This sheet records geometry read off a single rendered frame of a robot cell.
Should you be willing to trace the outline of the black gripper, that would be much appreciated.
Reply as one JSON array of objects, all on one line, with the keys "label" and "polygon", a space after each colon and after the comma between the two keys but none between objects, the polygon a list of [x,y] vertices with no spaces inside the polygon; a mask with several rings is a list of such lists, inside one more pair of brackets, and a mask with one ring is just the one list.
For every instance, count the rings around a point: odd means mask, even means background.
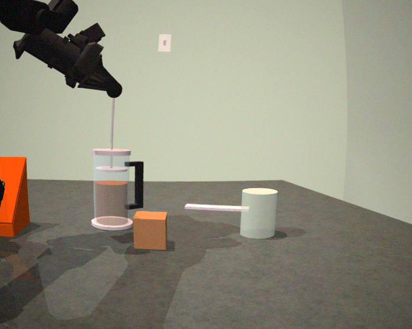
[{"label": "black gripper", "polygon": [[105,69],[101,51],[104,47],[97,42],[88,43],[84,51],[69,42],[66,36],[59,36],[52,45],[44,63],[65,75],[69,87],[106,91],[117,90],[121,85]]}]

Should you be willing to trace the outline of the glass french press with black knob plunger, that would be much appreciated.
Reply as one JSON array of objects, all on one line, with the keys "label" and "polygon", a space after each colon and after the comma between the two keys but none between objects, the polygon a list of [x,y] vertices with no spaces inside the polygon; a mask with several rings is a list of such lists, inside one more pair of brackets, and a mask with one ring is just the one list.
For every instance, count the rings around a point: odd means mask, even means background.
[{"label": "glass french press with black knob plunger", "polygon": [[[93,149],[94,219],[102,230],[124,230],[133,226],[131,209],[143,208],[143,162],[130,162],[131,150],[113,149],[115,98],[122,93],[106,89],[113,98],[110,149]],[[129,168],[135,166],[135,203],[129,204]]]}]

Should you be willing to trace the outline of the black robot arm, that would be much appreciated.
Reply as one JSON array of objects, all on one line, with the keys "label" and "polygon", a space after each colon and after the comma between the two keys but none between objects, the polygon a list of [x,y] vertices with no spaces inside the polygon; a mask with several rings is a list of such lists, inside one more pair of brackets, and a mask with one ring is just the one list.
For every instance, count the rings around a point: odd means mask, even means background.
[{"label": "black robot arm", "polygon": [[[27,52],[44,62],[52,45],[78,12],[72,0],[51,0],[49,4],[36,0],[0,0],[0,22],[11,31],[25,33],[14,41],[15,57]],[[98,22],[75,36],[70,43],[84,51],[86,45],[99,42],[105,33]]]}]

